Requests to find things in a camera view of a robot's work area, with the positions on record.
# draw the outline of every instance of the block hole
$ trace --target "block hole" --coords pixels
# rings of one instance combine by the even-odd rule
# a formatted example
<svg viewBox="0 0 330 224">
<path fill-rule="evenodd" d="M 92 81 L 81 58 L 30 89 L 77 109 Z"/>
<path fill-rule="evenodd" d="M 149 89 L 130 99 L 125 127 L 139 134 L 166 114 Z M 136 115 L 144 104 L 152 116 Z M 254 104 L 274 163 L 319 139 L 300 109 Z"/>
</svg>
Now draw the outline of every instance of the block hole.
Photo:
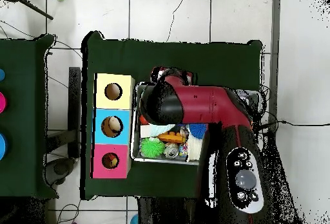
<svg viewBox="0 0 330 224">
<path fill-rule="evenodd" d="M 102 164 L 107 169 L 114 169 L 118 166 L 119 158 L 115 153 L 106 153 L 102 157 Z"/>
<path fill-rule="evenodd" d="M 121 119 L 117 116 L 106 117 L 101 124 L 103 134 L 111 138 L 119 136 L 123 128 Z"/>
<path fill-rule="evenodd" d="M 117 83 L 110 83 L 104 89 L 104 94 L 107 99 L 115 101 L 121 98 L 122 88 Z"/>
</svg>

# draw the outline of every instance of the blue object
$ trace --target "blue object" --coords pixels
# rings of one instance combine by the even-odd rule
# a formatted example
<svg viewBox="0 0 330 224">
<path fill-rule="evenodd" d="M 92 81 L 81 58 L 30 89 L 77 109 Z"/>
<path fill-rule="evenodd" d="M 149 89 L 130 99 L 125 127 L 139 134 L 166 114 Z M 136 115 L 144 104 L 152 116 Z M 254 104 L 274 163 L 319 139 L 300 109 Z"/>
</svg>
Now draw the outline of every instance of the blue object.
<svg viewBox="0 0 330 224">
<path fill-rule="evenodd" d="M 0 160 L 5 156 L 7 151 L 7 141 L 5 136 L 0 133 Z"/>
<path fill-rule="evenodd" d="M 189 124 L 191 135 L 197 139 L 203 139 L 206 132 L 206 124 Z"/>
<path fill-rule="evenodd" d="M 123 125 L 121 133 L 117 137 L 107 137 L 103 134 L 101 125 L 106 117 L 118 117 Z M 120 109 L 96 109 L 95 118 L 95 143 L 96 144 L 112 144 L 112 145 L 128 145 L 130 140 L 130 111 Z"/>
<path fill-rule="evenodd" d="M 5 71 L 3 69 L 0 69 L 0 81 L 4 80 L 6 77 Z"/>
<path fill-rule="evenodd" d="M 139 224 L 139 216 L 137 214 L 132 217 L 130 224 Z"/>
</svg>

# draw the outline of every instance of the green table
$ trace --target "green table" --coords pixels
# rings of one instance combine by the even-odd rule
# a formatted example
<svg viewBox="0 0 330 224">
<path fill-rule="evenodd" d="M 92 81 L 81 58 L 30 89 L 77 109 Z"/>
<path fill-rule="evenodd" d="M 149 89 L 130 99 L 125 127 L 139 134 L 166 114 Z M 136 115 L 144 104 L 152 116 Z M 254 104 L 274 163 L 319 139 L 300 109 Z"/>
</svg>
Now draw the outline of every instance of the green table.
<svg viewBox="0 0 330 224">
<path fill-rule="evenodd" d="M 132 162 L 127 179 L 91 179 L 93 74 L 131 75 L 135 83 L 150 80 L 154 66 L 174 66 L 197 74 L 198 85 L 258 90 L 262 43 L 158 43 L 104 40 L 90 32 L 82 42 L 82 178 L 81 197 L 195 197 L 196 165 Z"/>
<path fill-rule="evenodd" d="M 44 182 L 46 153 L 45 53 L 53 35 L 33 41 L 0 39 L 0 91 L 8 107 L 0 114 L 0 132 L 8 152 L 0 160 L 0 196 L 56 198 Z"/>
</svg>

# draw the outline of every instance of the orange toy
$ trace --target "orange toy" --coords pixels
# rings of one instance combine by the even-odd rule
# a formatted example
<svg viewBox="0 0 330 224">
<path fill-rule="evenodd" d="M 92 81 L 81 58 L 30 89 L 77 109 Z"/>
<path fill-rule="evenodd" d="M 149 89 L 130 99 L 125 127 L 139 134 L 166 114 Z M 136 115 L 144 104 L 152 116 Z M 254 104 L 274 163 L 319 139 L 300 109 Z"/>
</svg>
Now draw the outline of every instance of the orange toy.
<svg viewBox="0 0 330 224">
<path fill-rule="evenodd" d="M 173 131 L 170 131 L 169 133 L 167 132 L 167 133 L 160 134 L 157 136 L 157 138 L 164 142 L 177 143 L 177 144 L 181 144 L 186 141 L 186 138 L 181 136 L 181 134 L 179 132 L 177 134 L 175 134 L 175 132 L 173 132 Z"/>
</svg>

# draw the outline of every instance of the pink circle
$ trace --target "pink circle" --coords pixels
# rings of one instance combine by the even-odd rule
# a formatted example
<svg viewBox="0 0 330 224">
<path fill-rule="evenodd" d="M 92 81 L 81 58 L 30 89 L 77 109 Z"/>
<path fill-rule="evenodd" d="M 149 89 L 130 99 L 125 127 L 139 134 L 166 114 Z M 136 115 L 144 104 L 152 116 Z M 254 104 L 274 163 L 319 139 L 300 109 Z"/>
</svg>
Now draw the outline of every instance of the pink circle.
<svg viewBox="0 0 330 224">
<path fill-rule="evenodd" d="M 7 100 L 6 97 L 3 95 L 3 93 L 0 93 L 0 113 L 2 113 L 7 106 Z"/>
</svg>

